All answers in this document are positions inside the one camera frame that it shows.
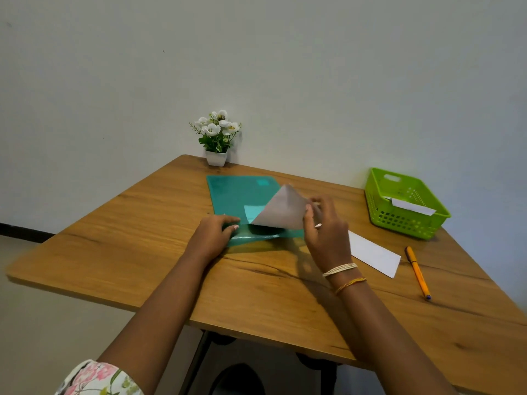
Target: table leg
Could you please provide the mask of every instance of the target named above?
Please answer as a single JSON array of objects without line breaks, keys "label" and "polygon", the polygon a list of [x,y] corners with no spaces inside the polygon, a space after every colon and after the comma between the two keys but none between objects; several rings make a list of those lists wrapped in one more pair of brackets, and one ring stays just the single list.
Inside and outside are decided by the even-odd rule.
[{"label": "table leg", "polygon": [[337,381],[338,363],[325,359],[313,359],[297,352],[300,362],[312,370],[320,370],[320,395],[333,395]]},{"label": "table leg", "polygon": [[194,379],[198,374],[198,370],[201,366],[201,363],[203,362],[203,359],[205,359],[205,355],[209,350],[210,343],[212,342],[212,334],[213,333],[208,330],[203,331],[203,335],[201,336],[201,340],[199,341],[198,348],[194,353],[194,357],[192,359],[192,362],[190,363],[187,375],[185,376],[183,384],[181,385],[181,389],[179,390],[179,395],[187,395],[190,391],[190,387],[192,386],[192,383],[194,382]]}]

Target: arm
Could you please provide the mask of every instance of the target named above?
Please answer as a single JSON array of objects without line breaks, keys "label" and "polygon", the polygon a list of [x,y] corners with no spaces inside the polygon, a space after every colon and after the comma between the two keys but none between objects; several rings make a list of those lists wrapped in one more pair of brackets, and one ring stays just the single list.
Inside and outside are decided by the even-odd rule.
[{"label": "arm", "polygon": [[201,277],[227,245],[239,218],[213,215],[201,220],[175,267],[99,357],[118,366],[152,395],[167,367],[183,325],[192,311]]},{"label": "arm", "polygon": [[[348,225],[338,217],[331,198],[323,196],[313,201],[321,203],[324,217],[320,229],[316,229],[313,209],[307,206],[305,239],[313,260],[322,272],[327,272],[351,260]],[[362,274],[355,268],[331,275],[328,280],[337,289],[359,277]],[[356,326],[388,395],[457,394],[367,282],[346,287],[339,298]]]}]

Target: left hand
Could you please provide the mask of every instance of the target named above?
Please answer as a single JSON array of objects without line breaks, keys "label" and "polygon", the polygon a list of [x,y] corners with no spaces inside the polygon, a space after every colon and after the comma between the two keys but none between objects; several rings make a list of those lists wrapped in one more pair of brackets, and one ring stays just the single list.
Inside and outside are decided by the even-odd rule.
[{"label": "left hand", "polygon": [[183,255],[205,268],[223,251],[233,232],[239,227],[235,224],[223,230],[223,226],[239,221],[240,218],[228,215],[211,215],[201,219]]}]

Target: green cutting mat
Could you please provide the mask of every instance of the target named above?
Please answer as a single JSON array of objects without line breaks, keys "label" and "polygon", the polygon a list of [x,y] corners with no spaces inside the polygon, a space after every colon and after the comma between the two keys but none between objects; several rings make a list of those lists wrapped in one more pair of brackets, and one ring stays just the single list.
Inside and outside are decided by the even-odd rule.
[{"label": "green cutting mat", "polygon": [[304,236],[303,230],[249,224],[249,221],[252,222],[256,217],[254,214],[263,209],[280,190],[280,185],[272,176],[207,176],[207,183],[214,213],[237,216],[241,219],[240,228],[229,241],[229,246],[277,237]]}]

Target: bracelet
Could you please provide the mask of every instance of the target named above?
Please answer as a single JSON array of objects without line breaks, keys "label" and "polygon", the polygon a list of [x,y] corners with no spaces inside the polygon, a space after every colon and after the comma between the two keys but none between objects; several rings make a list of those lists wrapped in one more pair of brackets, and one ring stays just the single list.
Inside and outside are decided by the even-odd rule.
[{"label": "bracelet", "polygon": [[351,280],[350,282],[344,284],[344,285],[341,285],[337,291],[335,291],[335,295],[339,295],[339,293],[345,289],[346,287],[349,287],[350,285],[353,285],[353,284],[356,284],[356,283],[360,283],[361,281],[366,281],[366,278],[365,277],[359,277],[358,279],[353,279]]},{"label": "bracelet", "polygon": [[334,267],[331,270],[328,270],[322,276],[323,277],[331,276],[332,274],[344,272],[345,270],[354,269],[356,267],[357,267],[356,263],[346,263],[346,265],[340,265],[340,266]]}]

